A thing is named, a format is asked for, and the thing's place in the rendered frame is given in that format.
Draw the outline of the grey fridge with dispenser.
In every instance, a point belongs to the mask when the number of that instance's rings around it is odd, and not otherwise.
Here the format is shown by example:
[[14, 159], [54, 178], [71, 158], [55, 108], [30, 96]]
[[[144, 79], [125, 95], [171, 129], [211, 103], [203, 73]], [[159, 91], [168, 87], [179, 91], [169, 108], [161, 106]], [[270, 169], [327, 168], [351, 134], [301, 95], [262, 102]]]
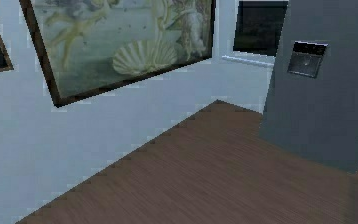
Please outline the grey fridge with dispenser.
[[260, 137], [358, 170], [358, 0], [290, 0]]

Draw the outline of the large framed shell painting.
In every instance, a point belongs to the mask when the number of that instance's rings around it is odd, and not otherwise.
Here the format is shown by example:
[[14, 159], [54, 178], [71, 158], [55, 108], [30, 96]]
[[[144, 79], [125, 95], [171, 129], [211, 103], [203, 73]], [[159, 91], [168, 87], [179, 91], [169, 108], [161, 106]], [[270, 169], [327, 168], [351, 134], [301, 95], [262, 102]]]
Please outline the large framed shell painting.
[[52, 103], [212, 57], [216, 0], [19, 0]]

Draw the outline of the dark window with white sill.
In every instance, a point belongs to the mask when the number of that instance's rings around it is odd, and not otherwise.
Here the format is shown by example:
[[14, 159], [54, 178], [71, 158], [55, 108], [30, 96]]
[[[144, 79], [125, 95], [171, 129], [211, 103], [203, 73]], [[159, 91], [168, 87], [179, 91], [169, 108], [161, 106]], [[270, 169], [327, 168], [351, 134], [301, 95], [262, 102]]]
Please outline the dark window with white sill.
[[289, 0], [235, 0], [226, 61], [272, 67]]

